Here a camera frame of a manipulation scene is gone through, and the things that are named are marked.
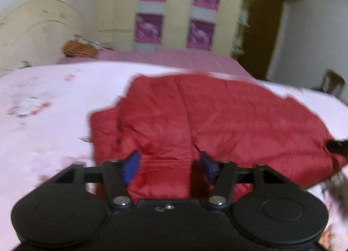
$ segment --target cream headboard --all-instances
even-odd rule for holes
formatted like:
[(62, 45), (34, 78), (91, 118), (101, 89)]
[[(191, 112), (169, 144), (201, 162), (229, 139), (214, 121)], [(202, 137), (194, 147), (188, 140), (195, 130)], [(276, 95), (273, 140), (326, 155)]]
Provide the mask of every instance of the cream headboard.
[(61, 47), (80, 34), (84, 20), (60, 0), (32, 0), (0, 18), (0, 76), (23, 66), (53, 64)]

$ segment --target chair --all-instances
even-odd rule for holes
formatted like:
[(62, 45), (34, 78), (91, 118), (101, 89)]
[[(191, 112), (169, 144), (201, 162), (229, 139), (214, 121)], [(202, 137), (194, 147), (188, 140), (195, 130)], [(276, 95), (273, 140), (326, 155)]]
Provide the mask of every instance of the chair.
[(320, 90), (322, 92), (332, 94), (336, 98), (339, 98), (344, 90), (345, 85), (346, 81), (340, 74), (336, 73), (332, 69), (327, 69), (323, 77)]

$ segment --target red jacket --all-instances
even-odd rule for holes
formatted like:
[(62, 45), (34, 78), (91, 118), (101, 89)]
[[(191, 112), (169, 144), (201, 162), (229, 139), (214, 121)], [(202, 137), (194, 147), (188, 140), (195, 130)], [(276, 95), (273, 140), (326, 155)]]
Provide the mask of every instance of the red jacket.
[[(241, 167), (264, 163), (308, 188), (347, 160), (329, 153), (322, 121), (292, 98), (203, 75), (141, 76), (116, 107), (91, 117), (95, 161), (142, 152), (128, 191), (138, 198), (207, 195), (198, 150)], [(234, 200), (247, 193), (239, 184)]]

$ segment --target red fabric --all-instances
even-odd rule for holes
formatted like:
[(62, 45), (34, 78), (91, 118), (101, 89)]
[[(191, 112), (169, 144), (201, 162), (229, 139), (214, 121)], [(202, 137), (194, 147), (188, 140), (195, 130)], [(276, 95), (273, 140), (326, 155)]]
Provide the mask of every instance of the red fabric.
[[(135, 200), (207, 194), (192, 165), (198, 149), (241, 167), (265, 163), (304, 188), (347, 163), (325, 149), (331, 136), (316, 115), (247, 82), (141, 76), (115, 108), (93, 114), (90, 122), (98, 165), (142, 152), (128, 187)], [(237, 185), (234, 200), (249, 189)]]

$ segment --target brown woven basket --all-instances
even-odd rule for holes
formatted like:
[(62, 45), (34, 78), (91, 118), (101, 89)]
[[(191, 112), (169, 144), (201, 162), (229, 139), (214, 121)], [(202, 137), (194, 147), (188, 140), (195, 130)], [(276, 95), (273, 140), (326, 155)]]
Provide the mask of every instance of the brown woven basket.
[(67, 57), (91, 57), (95, 58), (98, 54), (98, 50), (84, 43), (70, 40), (63, 47), (62, 51)]

